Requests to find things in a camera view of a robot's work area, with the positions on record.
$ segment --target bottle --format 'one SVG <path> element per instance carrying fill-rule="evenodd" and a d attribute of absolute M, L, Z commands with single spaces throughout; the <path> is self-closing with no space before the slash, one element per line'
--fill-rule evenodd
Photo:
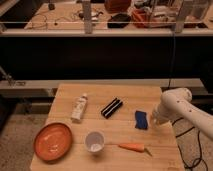
<path fill-rule="evenodd" d="M 87 94 L 84 93 L 81 97 L 77 99 L 76 105 L 73 109 L 71 120 L 73 122 L 80 122 L 82 115 L 84 113 L 84 110 L 86 108 L 87 104 Z"/>

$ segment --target toy carrot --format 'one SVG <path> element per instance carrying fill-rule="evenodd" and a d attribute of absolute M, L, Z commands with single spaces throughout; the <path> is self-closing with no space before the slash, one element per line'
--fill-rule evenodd
<path fill-rule="evenodd" d="M 140 153 L 146 152 L 150 156 L 152 156 L 152 154 L 149 152 L 149 150 L 147 148 L 145 148 L 142 143 L 121 143 L 121 144 L 118 144 L 118 147 L 125 148 L 127 150 L 137 151 Z"/>

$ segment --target orange plate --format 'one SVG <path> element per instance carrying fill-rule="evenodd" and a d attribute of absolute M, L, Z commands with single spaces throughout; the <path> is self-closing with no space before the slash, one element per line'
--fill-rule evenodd
<path fill-rule="evenodd" d="M 45 161 L 62 157 L 72 144 L 72 133 L 68 126 L 62 123 L 52 123 L 45 126 L 36 136 L 34 151 Z"/>

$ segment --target floor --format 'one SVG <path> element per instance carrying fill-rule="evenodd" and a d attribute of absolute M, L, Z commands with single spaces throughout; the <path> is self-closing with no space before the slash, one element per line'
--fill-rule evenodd
<path fill-rule="evenodd" d="M 34 106 L 26 114 L 23 106 L 17 105 L 15 112 L 8 119 L 0 135 L 0 170 L 1 171 L 29 171 L 33 157 L 33 140 L 42 128 L 47 118 L 51 104 Z M 180 120 L 174 125 L 175 134 L 179 134 L 192 125 L 186 120 Z M 208 165 L 208 170 L 213 171 L 213 143 L 210 139 L 200 134 L 203 150 L 203 159 Z M 197 129 L 177 139 L 182 149 L 183 158 L 191 164 L 199 156 Z M 200 163 L 194 171 L 205 171 L 205 165 Z"/>

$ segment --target red object on shelf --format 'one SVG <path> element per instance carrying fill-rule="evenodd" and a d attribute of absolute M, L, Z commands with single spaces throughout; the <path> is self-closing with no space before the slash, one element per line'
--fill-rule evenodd
<path fill-rule="evenodd" d="M 104 6 L 109 13 L 126 12 L 131 0 L 105 0 Z"/>
<path fill-rule="evenodd" d="M 142 10 L 135 9 L 132 11 L 133 24 L 138 28 L 144 28 L 149 26 L 149 16 Z"/>

